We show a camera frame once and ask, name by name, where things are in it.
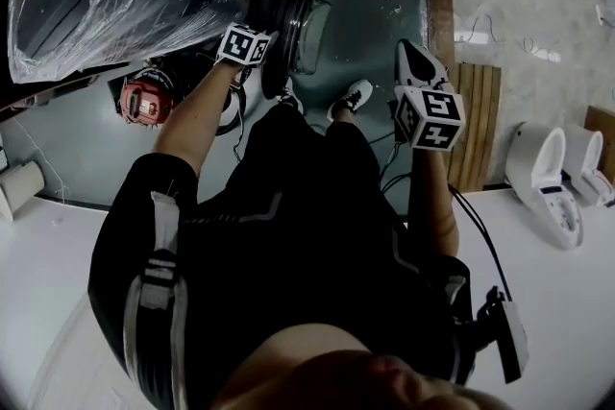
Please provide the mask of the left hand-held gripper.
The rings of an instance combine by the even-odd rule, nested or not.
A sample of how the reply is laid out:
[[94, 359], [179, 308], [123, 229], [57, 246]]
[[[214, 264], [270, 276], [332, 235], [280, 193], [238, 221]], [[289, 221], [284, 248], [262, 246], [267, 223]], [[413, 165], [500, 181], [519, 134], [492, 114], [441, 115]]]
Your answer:
[[260, 65], [272, 37], [251, 28], [231, 23], [218, 47], [216, 60], [231, 60], [241, 65]]

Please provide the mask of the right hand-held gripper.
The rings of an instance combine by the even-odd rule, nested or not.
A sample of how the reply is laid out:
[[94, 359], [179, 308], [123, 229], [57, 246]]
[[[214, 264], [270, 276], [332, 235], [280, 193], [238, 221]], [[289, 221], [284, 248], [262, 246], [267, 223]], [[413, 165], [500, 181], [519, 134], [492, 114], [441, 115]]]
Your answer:
[[466, 125], [462, 96], [442, 89], [445, 66], [424, 46], [406, 38], [395, 49], [395, 122], [413, 149], [450, 152]]

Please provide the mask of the person's left forearm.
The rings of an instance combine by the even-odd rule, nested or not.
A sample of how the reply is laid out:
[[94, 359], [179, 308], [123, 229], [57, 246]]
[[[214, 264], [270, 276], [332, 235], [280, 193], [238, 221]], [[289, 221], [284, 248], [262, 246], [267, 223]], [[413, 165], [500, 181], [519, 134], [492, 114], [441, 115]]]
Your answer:
[[170, 113], [153, 148], [154, 153], [178, 157], [197, 177], [216, 136], [232, 82], [242, 66], [222, 60]]

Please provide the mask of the person's right forearm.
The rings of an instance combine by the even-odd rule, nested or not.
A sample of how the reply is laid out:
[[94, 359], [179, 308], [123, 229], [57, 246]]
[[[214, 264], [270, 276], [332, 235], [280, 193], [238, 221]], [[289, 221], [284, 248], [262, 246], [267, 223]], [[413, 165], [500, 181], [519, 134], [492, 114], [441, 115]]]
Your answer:
[[408, 228], [426, 248], [457, 257], [459, 233], [440, 153], [415, 149], [408, 200]]

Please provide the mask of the person's right white shoe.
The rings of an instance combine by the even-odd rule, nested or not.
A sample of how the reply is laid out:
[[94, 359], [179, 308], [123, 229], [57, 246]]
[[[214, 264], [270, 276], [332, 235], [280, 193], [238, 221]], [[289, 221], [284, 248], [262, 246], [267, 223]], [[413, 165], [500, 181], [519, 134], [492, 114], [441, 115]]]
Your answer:
[[356, 113], [360, 107], [369, 101], [372, 93], [373, 86], [368, 80], [361, 79], [352, 83], [347, 88], [346, 93], [329, 107], [327, 112], [328, 119], [333, 121], [334, 117], [343, 109]]

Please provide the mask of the wooden slat pallet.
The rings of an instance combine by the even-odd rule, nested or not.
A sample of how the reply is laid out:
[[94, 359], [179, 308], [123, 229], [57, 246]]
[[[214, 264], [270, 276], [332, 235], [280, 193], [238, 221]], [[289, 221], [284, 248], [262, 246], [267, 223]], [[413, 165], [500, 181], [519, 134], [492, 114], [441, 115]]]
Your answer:
[[462, 96], [466, 127], [448, 157], [448, 181], [459, 192], [478, 192], [486, 183], [501, 96], [502, 69], [457, 63], [450, 71], [453, 88]]

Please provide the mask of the brown cardboard box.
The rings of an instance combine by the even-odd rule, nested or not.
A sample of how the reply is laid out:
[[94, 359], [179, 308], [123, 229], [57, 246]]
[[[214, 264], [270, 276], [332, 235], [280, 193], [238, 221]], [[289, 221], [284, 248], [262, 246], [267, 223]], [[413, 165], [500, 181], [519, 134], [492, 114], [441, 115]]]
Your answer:
[[584, 128], [592, 132], [601, 132], [605, 147], [615, 146], [614, 110], [589, 106], [585, 115]]

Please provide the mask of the person's black clothing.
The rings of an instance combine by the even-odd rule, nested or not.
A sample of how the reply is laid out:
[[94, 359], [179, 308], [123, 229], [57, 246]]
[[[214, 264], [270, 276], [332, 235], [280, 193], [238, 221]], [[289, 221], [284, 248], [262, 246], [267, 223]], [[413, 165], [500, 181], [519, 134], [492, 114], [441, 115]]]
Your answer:
[[140, 157], [100, 230], [87, 292], [145, 397], [159, 410], [206, 410], [266, 339], [306, 324], [458, 380], [468, 269], [405, 228], [378, 177], [356, 126], [318, 134], [287, 105], [254, 125], [205, 202], [185, 161]]

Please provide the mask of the white roll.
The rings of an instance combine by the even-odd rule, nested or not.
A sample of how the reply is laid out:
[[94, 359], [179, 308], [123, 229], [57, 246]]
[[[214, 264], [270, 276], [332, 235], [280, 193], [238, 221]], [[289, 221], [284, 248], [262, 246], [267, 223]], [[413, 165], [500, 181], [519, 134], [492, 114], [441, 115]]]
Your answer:
[[12, 222], [16, 212], [44, 188], [42, 171], [35, 161], [0, 174], [0, 214]]

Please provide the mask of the grey and black recorder box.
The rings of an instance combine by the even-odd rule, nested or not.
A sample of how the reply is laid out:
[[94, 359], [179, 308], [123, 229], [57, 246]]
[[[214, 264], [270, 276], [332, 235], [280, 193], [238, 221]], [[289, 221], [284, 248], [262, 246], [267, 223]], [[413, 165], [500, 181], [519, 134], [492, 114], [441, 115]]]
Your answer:
[[509, 301], [496, 286], [486, 295], [477, 315], [480, 350], [495, 342], [506, 384], [519, 380], [529, 362], [529, 345], [515, 302]]

